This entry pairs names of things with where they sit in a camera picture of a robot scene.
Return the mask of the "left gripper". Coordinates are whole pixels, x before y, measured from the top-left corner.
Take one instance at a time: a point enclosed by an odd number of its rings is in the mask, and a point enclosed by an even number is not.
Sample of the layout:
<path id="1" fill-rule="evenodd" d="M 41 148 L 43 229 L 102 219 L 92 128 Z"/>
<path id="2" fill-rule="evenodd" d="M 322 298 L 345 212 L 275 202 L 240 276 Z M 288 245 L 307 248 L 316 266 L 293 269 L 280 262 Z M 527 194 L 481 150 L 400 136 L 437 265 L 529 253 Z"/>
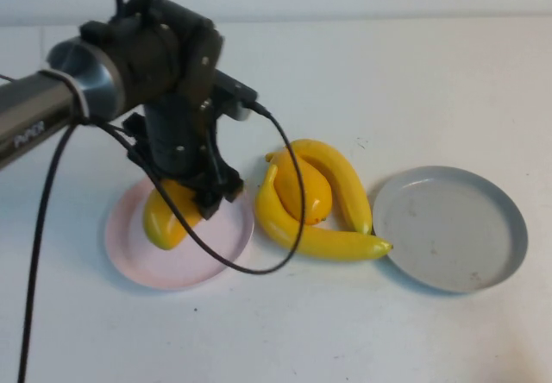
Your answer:
<path id="1" fill-rule="evenodd" d="M 156 168 L 166 179 L 196 190 L 193 201 L 209 220 L 221 195 L 233 203 L 243 179 L 222 158 L 216 142 L 219 111 L 210 100 L 192 104 L 181 96 L 163 96 L 144 105 L 147 138 Z"/>

